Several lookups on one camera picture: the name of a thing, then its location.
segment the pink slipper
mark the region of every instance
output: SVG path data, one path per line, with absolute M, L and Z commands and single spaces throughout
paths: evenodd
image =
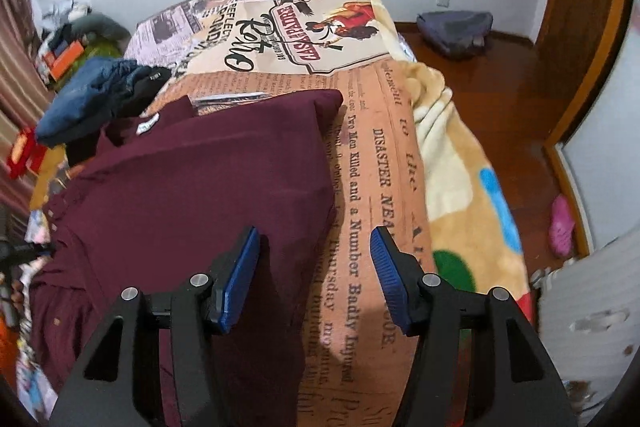
M 560 257 L 568 257 L 572 251 L 572 233 L 575 221 L 571 216 L 569 202 L 560 194 L 551 205 L 551 227 L 549 227 L 549 243 L 554 253 Z

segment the bed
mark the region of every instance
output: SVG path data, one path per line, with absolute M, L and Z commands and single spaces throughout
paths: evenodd
M 386 311 L 375 226 L 426 271 L 480 293 L 503 286 L 531 316 L 495 173 L 442 74 L 412 61 L 381 0 L 187 0 L 140 23 L 125 57 L 173 71 L 147 114 L 185 94 L 201 113 L 299 89 L 343 94 L 326 144 L 338 217 L 306 309 L 299 425 L 388 426 L 398 408 L 415 343 Z

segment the printed woman illustration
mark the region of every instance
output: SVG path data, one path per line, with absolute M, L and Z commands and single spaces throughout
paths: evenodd
M 333 34 L 335 38 L 323 42 L 320 46 L 323 48 L 337 47 L 332 44 L 345 37 L 361 41 L 375 35 L 378 29 L 375 26 L 367 26 L 367 23 L 375 19 L 373 6 L 370 2 L 351 1 L 344 3 L 340 9 L 322 22 L 306 23 L 306 29 L 314 33 L 325 32 L 321 40 Z

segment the pink curtain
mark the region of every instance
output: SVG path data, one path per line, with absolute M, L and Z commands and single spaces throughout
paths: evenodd
M 33 126 L 49 105 L 47 92 L 32 63 L 40 39 L 30 0 L 0 0 L 0 203 L 28 213 L 34 178 L 8 177 L 4 163 L 18 131 Z

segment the maroon shirt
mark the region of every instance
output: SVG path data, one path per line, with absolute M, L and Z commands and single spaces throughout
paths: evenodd
M 173 290 L 255 225 L 269 248 L 214 352 L 239 425 L 295 425 L 306 298 L 335 217 L 322 136 L 341 103 L 310 90 L 193 118 L 185 97 L 140 136 L 145 119 L 103 129 L 97 157 L 44 209 L 58 249 L 31 283 L 31 342 L 54 388 L 124 288 Z M 166 383 L 166 338 L 161 366 Z

